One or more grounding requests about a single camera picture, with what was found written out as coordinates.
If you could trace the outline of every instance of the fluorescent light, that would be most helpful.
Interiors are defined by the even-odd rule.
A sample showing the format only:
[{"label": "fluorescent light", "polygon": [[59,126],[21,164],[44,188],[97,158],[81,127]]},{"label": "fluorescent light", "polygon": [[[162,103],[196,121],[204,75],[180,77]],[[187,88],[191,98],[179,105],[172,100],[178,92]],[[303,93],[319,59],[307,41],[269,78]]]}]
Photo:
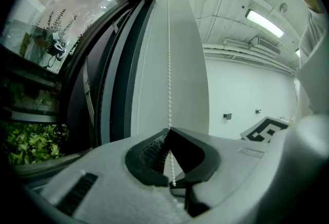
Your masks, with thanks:
[{"label": "fluorescent light", "polygon": [[283,35],[283,31],[279,29],[276,25],[274,25],[271,21],[254,12],[253,10],[249,10],[246,14],[246,18],[252,22],[255,22],[258,25],[261,25],[263,28],[266,28],[268,31],[272,32],[275,36],[281,37]]}]

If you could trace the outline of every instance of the glass pane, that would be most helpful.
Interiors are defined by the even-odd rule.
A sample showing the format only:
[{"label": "glass pane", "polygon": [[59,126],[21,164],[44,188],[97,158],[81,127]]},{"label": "glass pane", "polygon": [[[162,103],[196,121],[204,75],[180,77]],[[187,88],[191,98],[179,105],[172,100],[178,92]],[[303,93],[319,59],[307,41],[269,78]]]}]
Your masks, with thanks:
[{"label": "glass pane", "polygon": [[31,80],[1,77],[3,107],[27,114],[56,116],[59,111],[61,84],[49,82],[36,86]]},{"label": "glass pane", "polygon": [[0,42],[58,73],[75,44],[105,12],[126,0],[16,0]]}]

